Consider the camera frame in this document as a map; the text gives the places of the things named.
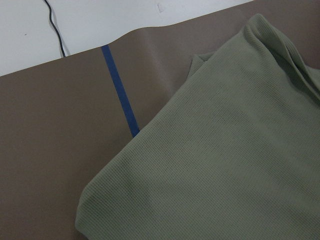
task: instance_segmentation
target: green fabric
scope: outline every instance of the green fabric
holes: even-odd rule
[[[262,15],[84,189],[90,240],[320,239],[320,71]]]

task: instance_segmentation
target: brown mat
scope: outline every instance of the brown mat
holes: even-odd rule
[[[135,30],[110,49],[140,128],[212,52],[263,14],[320,68],[320,1],[256,0],[166,27]],[[0,238],[80,240],[85,185],[131,139],[100,48],[0,77]]]

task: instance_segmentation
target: cloth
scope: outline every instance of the cloth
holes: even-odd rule
[[[260,14],[84,189],[105,239],[319,239],[320,70]]]

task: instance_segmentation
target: black wire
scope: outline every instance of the black wire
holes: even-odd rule
[[[52,27],[54,28],[54,30],[55,30],[55,32],[56,32],[56,35],[58,36],[59,43],[60,43],[61,53],[62,53],[63,57],[65,57],[66,54],[65,54],[65,51],[64,51],[64,46],[62,46],[61,36],[60,36],[59,31],[58,31],[58,29],[56,28],[54,22],[52,21],[52,9],[51,9],[51,6],[50,6],[50,4],[47,2],[47,0],[44,0],[44,2],[46,3],[46,5],[47,5],[48,8],[49,8],[49,20],[50,20],[50,23],[51,23]]]

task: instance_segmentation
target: white surface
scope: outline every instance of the white surface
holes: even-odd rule
[[[66,55],[252,0],[48,0]],[[43,0],[0,0],[0,76],[61,57]]]

